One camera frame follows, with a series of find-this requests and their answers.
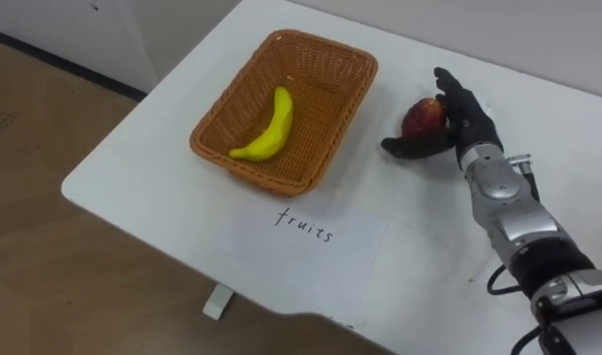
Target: red apple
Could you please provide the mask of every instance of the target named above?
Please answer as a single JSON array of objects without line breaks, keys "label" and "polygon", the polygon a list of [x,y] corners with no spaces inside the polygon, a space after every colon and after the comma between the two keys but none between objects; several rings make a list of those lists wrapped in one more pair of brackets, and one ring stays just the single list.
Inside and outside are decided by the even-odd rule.
[{"label": "red apple", "polygon": [[443,105],[435,99],[422,99],[405,115],[402,121],[402,137],[410,138],[434,129],[446,127]]}]

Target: wooden floor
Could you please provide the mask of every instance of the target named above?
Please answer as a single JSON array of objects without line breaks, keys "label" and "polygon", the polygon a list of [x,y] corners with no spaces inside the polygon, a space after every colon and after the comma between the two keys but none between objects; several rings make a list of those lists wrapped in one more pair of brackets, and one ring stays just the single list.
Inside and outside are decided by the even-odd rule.
[{"label": "wooden floor", "polygon": [[64,177],[136,103],[0,44],[0,355],[379,354],[275,316],[67,202]]}]

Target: table leg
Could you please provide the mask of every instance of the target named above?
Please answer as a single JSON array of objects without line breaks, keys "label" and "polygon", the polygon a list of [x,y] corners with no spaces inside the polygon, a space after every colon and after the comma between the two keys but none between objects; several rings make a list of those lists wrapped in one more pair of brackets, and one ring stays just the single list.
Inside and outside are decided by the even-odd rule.
[{"label": "table leg", "polygon": [[232,296],[233,291],[230,288],[222,284],[217,284],[215,289],[213,289],[211,296],[209,296],[209,299],[206,301],[202,312],[214,320],[220,320],[220,317],[222,317],[222,313],[224,313],[224,309]]}]

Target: white paper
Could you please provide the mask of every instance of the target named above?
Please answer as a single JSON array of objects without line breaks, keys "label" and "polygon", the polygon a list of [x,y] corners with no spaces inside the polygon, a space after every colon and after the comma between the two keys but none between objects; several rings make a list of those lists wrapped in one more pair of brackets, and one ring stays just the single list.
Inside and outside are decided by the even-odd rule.
[{"label": "white paper", "polygon": [[348,320],[387,224],[336,208],[325,195],[254,200],[232,211],[219,246],[272,283],[304,293],[318,311]]}]

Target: black cable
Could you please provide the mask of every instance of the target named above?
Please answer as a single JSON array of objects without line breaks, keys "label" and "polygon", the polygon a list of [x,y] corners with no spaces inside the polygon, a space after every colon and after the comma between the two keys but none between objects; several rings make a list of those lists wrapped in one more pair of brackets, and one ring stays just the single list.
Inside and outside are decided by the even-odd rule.
[{"label": "black cable", "polygon": [[514,345],[514,347],[511,349],[511,355],[520,355],[522,349],[524,349],[525,346],[527,346],[527,344],[529,344],[533,339],[537,338],[538,335],[540,335],[540,333],[542,333],[542,328],[539,325],[536,326],[530,332],[526,333],[523,337],[520,338],[520,340],[516,342],[516,345]]},{"label": "black cable", "polygon": [[509,287],[505,287],[505,288],[501,288],[501,289],[495,289],[494,290],[494,282],[496,282],[496,279],[498,278],[498,276],[500,276],[501,273],[503,273],[503,271],[505,271],[505,265],[501,265],[490,277],[488,280],[488,293],[493,295],[493,296],[500,296],[500,295],[507,295],[510,293],[514,293],[514,292],[518,292],[521,291],[522,289],[520,288],[520,286],[509,286]]},{"label": "black cable", "polygon": [[531,186],[531,195],[534,197],[534,199],[536,201],[540,202],[540,193],[538,193],[538,185],[536,184],[536,177],[534,177],[533,173],[523,174],[523,176],[527,179],[527,181],[529,182],[529,185]]}]

